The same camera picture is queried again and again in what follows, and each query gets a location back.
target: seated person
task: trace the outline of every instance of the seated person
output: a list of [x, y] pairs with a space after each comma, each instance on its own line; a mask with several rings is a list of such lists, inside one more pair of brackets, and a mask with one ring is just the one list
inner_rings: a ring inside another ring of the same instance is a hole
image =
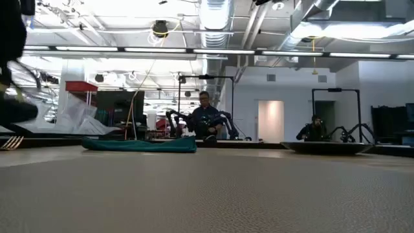
[[194, 109], [192, 116], [195, 124], [195, 136], [198, 139], [205, 139], [207, 137], [217, 136], [217, 132], [222, 128], [223, 123], [209, 122], [219, 112], [216, 108], [210, 105], [210, 95], [206, 91], [200, 92], [200, 107]]
[[312, 116], [312, 123], [303, 127], [296, 139], [304, 140], [305, 142], [320, 142], [323, 141], [325, 131], [324, 126], [321, 124], [321, 118], [314, 115]]

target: black metal frame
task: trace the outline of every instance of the black metal frame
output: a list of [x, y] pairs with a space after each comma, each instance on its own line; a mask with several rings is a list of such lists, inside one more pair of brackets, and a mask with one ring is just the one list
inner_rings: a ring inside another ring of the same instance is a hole
[[198, 78], [200, 80], [211, 80], [215, 78], [229, 78], [232, 81], [232, 118], [234, 118], [234, 77], [233, 76], [210, 76], [208, 74], [205, 75], [198, 75], [198, 76], [186, 76], [180, 75], [179, 76], [179, 107], [178, 112], [180, 112], [180, 101], [181, 101], [181, 83], [185, 78]]
[[315, 115], [315, 91], [328, 91], [330, 93], [340, 93], [343, 91], [354, 91], [356, 92], [356, 99], [358, 101], [358, 127], [360, 142], [362, 142], [362, 123], [361, 123], [361, 99], [359, 89], [342, 89], [342, 88], [326, 88], [326, 89], [312, 89], [312, 114]]

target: air vent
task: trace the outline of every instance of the air vent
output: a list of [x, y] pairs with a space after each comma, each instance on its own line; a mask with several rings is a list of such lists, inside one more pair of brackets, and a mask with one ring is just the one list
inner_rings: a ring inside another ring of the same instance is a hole
[[327, 83], [328, 77], [326, 75], [318, 75], [318, 83]]
[[276, 82], [276, 74], [267, 74], [268, 82]]

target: white door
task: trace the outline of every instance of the white door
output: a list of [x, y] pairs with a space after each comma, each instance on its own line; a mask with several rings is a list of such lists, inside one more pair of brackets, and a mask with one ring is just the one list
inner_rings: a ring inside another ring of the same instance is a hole
[[280, 143], [285, 138], [284, 105], [282, 101], [259, 100], [257, 135], [266, 143]]

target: ceiling duct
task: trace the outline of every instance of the ceiling duct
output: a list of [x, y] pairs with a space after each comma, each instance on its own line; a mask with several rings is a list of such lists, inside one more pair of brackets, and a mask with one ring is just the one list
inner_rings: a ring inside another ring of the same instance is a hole
[[[401, 35], [413, 28], [413, 21], [403, 24], [406, 22], [403, 13], [389, 18], [387, 6], [383, 2], [302, 0], [290, 16], [290, 32], [282, 44], [269, 50], [294, 50], [302, 39], [312, 36], [380, 39]], [[276, 57], [256, 65], [275, 67], [282, 59]]]
[[[201, 29], [216, 30], [218, 32], [229, 30], [231, 27], [231, 16], [233, 12], [233, 0], [201, 0], [200, 21]], [[227, 48], [229, 34], [204, 33], [201, 34], [201, 45], [205, 49]], [[209, 75], [220, 75], [222, 60], [214, 60], [217, 55], [203, 55], [202, 73]], [[214, 94], [218, 80], [207, 80], [207, 91], [215, 98]]]

